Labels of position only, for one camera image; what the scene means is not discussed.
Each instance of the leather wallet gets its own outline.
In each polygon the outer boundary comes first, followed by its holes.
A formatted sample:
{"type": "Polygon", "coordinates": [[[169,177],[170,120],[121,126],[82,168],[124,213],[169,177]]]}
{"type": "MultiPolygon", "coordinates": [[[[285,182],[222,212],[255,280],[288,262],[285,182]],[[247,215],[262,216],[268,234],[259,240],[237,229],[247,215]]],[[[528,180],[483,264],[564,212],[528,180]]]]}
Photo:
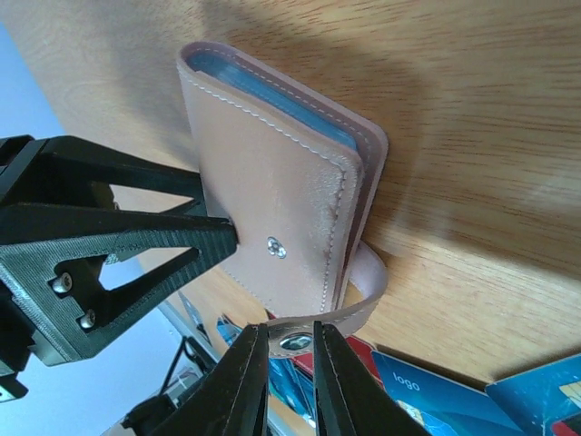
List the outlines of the leather wallet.
{"type": "Polygon", "coordinates": [[[221,266],[277,317],[271,356],[309,352],[315,320],[358,330],[387,287],[360,241],[386,135],[228,45],[186,45],[177,62],[208,214],[239,237],[221,266]],[[349,279],[363,298],[343,308],[349,279]]]}

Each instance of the snap button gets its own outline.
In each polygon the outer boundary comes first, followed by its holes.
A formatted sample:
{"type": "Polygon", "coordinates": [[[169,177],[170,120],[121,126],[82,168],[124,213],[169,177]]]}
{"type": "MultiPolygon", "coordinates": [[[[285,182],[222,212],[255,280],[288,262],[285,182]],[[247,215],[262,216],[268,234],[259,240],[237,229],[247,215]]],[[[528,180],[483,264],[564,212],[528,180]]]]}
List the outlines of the snap button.
{"type": "Polygon", "coordinates": [[[287,257],[287,251],[284,249],[278,239],[272,236],[268,239],[267,247],[271,256],[278,256],[279,259],[287,257]]]}
{"type": "Polygon", "coordinates": [[[280,345],[284,350],[290,352],[297,352],[298,350],[304,350],[312,342],[312,335],[309,333],[293,333],[282,338],[280,345]]]}

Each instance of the wooden table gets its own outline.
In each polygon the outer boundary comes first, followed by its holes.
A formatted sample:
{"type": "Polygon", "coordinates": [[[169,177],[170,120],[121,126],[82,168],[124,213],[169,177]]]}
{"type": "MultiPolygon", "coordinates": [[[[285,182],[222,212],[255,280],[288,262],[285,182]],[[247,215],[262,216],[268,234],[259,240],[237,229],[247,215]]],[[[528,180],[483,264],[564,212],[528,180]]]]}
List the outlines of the wooden table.
{"type": "MultiPolygon", "coordinates": [[[[364,239],[390,282],[359,335],[478,382],[580,351],[579,2],[8,0],[0,20],[68,133],[164,164],[192,156],[174,57],[197,39],[368,117],[391,148],[364,239]]],[[[262,317],[219,271],[187,293],[262,317]]]]}

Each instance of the wallet strap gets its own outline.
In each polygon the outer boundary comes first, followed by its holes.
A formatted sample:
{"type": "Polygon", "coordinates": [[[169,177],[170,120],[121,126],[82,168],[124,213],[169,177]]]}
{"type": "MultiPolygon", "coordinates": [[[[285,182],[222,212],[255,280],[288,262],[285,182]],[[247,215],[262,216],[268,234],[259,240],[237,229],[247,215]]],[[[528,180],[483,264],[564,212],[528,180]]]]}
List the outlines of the wallet strap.
{"type": "Polygon", "coordinates": [[[351,266],[350,281],[363,295],[363,300],[337,311],[310,316],[277,318],[267,322],[271,357],[291,357],[310,351],[310,346],[297,351],[281,346],[289,338],[310,337],[315,321],[334,324],[348,336],[360,329],[378,305],[388,286],[388,273],[383,261],[365,243],[359,243],[351,266]]]}

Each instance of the blue card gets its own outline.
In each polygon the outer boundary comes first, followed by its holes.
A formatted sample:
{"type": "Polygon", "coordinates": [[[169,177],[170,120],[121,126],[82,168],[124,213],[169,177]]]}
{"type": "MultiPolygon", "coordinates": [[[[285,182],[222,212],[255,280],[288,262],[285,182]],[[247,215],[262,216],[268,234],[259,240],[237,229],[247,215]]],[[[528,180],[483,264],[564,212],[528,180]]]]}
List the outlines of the blue card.
{"type": "Polygon", "coordinates": [[[387,354],[372,355],[391,399],[432,436],[524,436],[485,393],[387,354]]]}
{"type": "Polygon", "coordinates": [[[487,394],[532,436],[581,411],[581,354],[487,386],[487,394]]]}

